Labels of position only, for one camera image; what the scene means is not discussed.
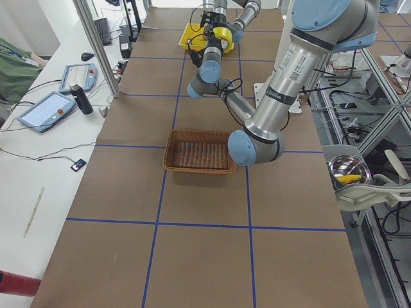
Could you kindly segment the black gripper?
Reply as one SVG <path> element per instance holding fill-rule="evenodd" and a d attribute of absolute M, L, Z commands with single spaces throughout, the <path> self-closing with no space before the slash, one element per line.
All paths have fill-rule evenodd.
<path fill-rule="evenodd" d="M 207 12 L 207 23 L 213 28 L 227 27 L 226 15 L 217 12 Z"/>
<path fill-rule="evenodd" d="M 222 48 L 221 39 L 215 37 L 208 38 L 207 47 Z"/>

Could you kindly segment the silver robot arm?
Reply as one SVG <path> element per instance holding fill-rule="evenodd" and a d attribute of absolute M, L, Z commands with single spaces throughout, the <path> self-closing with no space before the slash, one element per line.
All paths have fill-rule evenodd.
<path fill-rule="evenodd" d="M 214 1 L 213 8 L 207 12 L 206 20 L 212 27 L 223 27 L 230 31 L 232 41 L 238 44 L 244 36 L 245 28 L 258 16 L 261 9 L 260 0 L 234 1 L 243 8 L 233 22 L 227 21 L 227 1 Z"/>
<path fill-rule="evenodd" d="M 257 108 L 220 78 L 222 51 L 205 49 L 187 92 L 192 98 L 217 95 L 242 125 L 228 139 L 229 155 L 241 166 L 271 162 L 284 151 L 282 120 L 326 53 L 371 46 L 377 36 L 379 1 L 295 1 L 286 18 L 290 44 Z"/>

